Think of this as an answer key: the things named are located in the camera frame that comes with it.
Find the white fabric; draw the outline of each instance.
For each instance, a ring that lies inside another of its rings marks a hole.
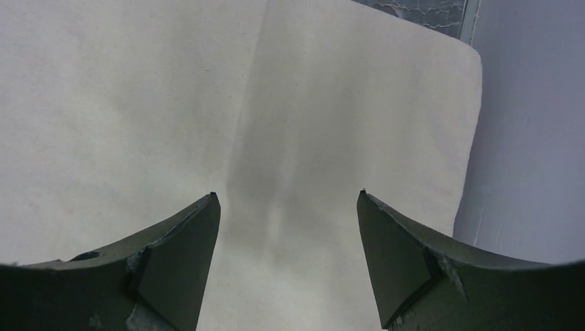
[[[379,330],[359,191],[451,234],[480,94],[468,46],[349,0],[2,0],[0,261],[216,191],[199,330]]]

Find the scratched paint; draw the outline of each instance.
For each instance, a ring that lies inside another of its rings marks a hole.
[[[448,36],[459,38],[465,0],[353,0]]]

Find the white wall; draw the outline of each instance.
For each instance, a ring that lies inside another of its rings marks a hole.
[[[484,92],[454,237],[585,258],[585,1],[483,0]]]

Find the white cloth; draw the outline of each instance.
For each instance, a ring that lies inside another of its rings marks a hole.
[[[200,330],[378,330],[366,188],[451,234],[478,55],[349,0],[0,1],[0,261],[215,191]]]

